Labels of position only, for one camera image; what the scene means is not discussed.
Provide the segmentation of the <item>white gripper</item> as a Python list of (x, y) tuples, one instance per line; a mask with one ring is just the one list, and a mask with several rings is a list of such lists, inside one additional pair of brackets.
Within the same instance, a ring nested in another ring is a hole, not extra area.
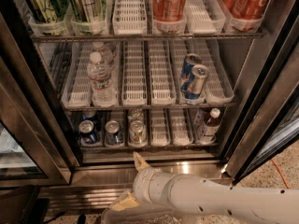
[(135, 195), (125, 191), (110, 205), (110, 209), (123, 211), (139, 206), (140, 202), (171, 205), (170, 182), (175, 175), (150, 167), (138, 152), (134, 151), (133, 156), (135, 168), (139, 172), (133, 184)]

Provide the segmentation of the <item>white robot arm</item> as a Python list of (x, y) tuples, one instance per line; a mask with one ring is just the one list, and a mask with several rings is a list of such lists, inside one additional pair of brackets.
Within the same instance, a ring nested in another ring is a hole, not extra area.
[(112, 203), (114, 211), (150, 203), (184, 214), (227, 216), (251, 224), (299, 224), (298, 189), (225, 186), (199, 175), (164, 172), (137, 152), (133, 157), (137, 170), (133, 188)]

